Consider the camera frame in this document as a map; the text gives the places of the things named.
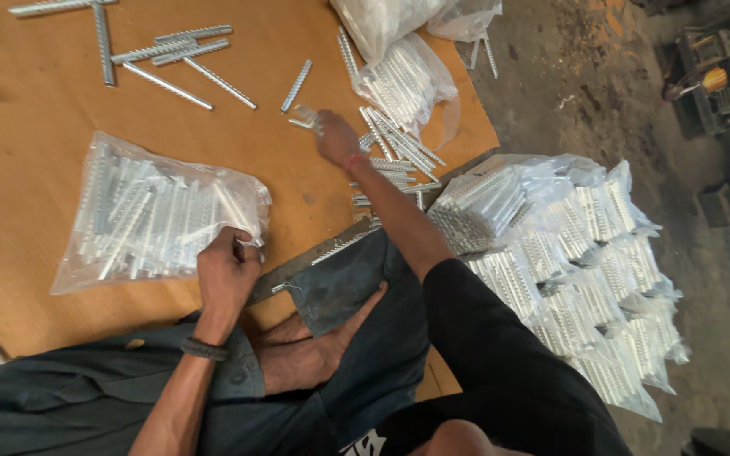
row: dark pants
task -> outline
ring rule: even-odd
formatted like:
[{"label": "dark pants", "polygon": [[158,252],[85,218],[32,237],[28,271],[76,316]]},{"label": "dark pants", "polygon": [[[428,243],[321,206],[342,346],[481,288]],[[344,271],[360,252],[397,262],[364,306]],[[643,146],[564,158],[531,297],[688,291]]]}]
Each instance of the dark pants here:
[{"label": "dark pants", "polygon": [[[429,348],[418,279],[382,231],[293,277],[289,288],[319,336],[390,288],[314,391],[264,398],[264,379],[237,328],[219,363],[199,438],[204,454],[327,454],[411,405]],[[195,323],[20,358],[0,367],[0,454],[123,454],[159,398]],[[129,342],[144,341],[140,347]]]}]

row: cloth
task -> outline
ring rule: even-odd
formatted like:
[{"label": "cloth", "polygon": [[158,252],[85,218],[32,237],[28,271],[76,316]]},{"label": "cloth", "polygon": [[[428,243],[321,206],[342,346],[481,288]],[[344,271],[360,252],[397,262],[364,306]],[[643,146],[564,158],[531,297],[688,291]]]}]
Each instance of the cloth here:
[{"label": "cloth", "polygon": [[[381,280],[387,293],[316,390],[263,398],[263,373],[236,328],[225,345],[231,359],[212,379],[198,453],[333,454],[412,405],[429,348],[427,316],[418,279],[383,232],[293,277],[301,290],[290,290],[307,326],[322,334],[359,310]],[[198,317],[0,366],[0,455],[127,453]]]},{"label": "cloth", "polygon": [[424,301],[430,339],[464,392],[397,411],[339,454],[405,455],[453,419],[477,424],[496,445],[539,456],[631,454],[587,380],[461,261],[427,274]]}]

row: bare foot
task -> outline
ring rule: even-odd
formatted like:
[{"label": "bare foot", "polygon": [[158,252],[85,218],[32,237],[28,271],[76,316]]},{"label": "bare foot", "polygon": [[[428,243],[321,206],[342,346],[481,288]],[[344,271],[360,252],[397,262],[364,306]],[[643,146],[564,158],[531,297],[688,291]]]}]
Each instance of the bare foot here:
[{"label": "bare foot", "polygon": [[297,342],[311,337],[311,331],[297,312],[283,320],[278,326],[252,339],[253,347],[271,347],[285,343]]},{"label": "bare foot", "polygon": [[264,372],[266,394],[310,389],[330,379],[354,334],[387,290],[388,283],[380,283],[379,290],[370,296],[354,316],[322,337],[286,345],[253,346]]}]

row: concrete floor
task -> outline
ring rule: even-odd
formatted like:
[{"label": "concrete floor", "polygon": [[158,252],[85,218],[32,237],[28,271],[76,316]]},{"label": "concrete floor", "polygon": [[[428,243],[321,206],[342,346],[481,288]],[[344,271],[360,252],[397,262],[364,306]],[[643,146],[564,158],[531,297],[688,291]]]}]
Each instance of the concrete floor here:
[{"label": "concrete floor", "polygon": [[[709,230],[696,197],[730,157],[713,138],[684,138],[653,50],[687,16],[648,19],[625,0],[508,2],[489,28],[501,77],[483,52],[472,76],[502,152],[571,152],[608,168],[625,158],[634,202],[664,226],[652,246],[685,295],[675,323],[693,354],[667,365],[677,396],[647,387],[663,423],[612,407],[635,454],[677,455],[694,426],[730,429],[730,228]],[[466,60],[471,45],[458,48]]]}]

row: dark shirt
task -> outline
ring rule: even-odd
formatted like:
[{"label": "dark shirt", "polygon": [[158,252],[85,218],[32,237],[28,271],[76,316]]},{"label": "dark shirt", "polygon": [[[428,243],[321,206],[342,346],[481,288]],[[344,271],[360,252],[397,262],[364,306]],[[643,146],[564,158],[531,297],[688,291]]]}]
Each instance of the dark shirt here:
[{"label": "dark shirt", "polygon": [[536,455],[631,454],[590,383],[557,358],[461,261],[424,279],[430,341],[463,393],[399,410],[339,454],[406,455],[446,420]]}]

